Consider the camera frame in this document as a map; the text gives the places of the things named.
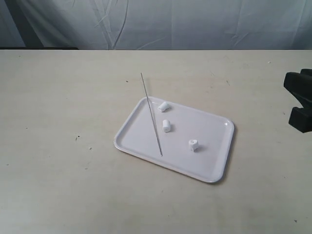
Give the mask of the grey backdrop cloth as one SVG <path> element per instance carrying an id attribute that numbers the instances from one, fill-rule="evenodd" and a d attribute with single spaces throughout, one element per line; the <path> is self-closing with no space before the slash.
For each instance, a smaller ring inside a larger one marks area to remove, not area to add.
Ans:
<path id="1" fill-rule="evenodd" d="M 308 50 L 309 0 L 3 0 L 1 47 Z"/>

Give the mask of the thin metal skewer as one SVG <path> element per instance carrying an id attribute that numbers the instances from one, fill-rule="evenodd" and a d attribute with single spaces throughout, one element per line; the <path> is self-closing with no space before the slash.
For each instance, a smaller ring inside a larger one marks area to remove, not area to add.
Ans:
<path id="1" fill-rule="evenodd" d="M 147 104 L 148 104 L 148 108 L 149 108 L 151 120 L 152 120 L 152 125 L 153 125 L 153 129 L 154 129 L 154 133 L 155 133 L 155 136 L 156 136 L 157 145 L 158 145 L 158 148 L 159 148 L 159 153 L 160 153 L 160 156 L 163 157 L 163 152 L 162 152 L 162 148 L 161 148 L 161 145 L 160 145 L 160 140 L 159 140 L 159 136 L 158 136 L 158 131 L 157 131 L 157 127 L 156 127 L 156 123 L 155 123 L 155 119 L 154 119 L 154 115 L 153 115 L 153 111 L 152 111 L 150 99 L 149 99 L 149 96 L 148 96 L 148 93 L 147 93 L 145 81 L 144 81 L 144 78 L 143 78 L 143 74 L 140 73 L 140 76 L 141 76 L 141 81 L 142 81 L 144 93 L 145 93 L 145 96 L 146 96 L 146 100 L 147 100 Z"/>

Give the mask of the white marshmallow skewer handle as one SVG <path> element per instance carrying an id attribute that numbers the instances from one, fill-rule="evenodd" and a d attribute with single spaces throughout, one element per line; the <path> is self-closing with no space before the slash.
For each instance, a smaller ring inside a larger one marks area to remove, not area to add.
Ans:
<path id="1" fill-rule="evenodd" d="M 167 119 L 163 120 L 163 122 L 162 122 L 162 130 L 165 133 L 170 132 L 170 130 L 171 130 L 171 123 L 170 123 L 169 120 L 167 120 Z"/>

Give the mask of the white rectangular plastic tray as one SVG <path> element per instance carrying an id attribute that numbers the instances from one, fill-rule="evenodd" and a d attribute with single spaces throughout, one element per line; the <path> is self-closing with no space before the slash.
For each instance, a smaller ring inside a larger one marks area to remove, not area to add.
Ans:
<path id="1" fill-rule="evenodd" d="M 234 124 L 229 119 L 168 102 L 141 99 L 114 139 L 114 146 L 130 155 L 194 179 L 215 183 L 222 179 Z"/>

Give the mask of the white marshmallow skewer tip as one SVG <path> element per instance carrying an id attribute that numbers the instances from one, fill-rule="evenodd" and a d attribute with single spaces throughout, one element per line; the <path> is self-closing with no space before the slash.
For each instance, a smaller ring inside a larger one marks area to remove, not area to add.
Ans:
<path id="1" fill-rule="evenodd" d="M 199 143 L 197 139 L 190 139 L 188 143 L 189 143 L 189 148 L 192 152 L 195 152 L 199 148 Z"/>

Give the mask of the white marshmallow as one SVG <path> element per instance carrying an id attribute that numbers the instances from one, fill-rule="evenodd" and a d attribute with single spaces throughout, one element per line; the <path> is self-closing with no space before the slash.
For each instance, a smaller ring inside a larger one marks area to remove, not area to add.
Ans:
<path id="1" fill-rule="evenodd" d="M 161 103 L 159 106 L 158 106 L 158 108 L 157 108 L 160 112 L 165 112 L 165 111 L 167 111 L 168 109 L 170 109 L 170 105 L 167 103 L 167 102 L 163 102 L 163 103 Z"/>

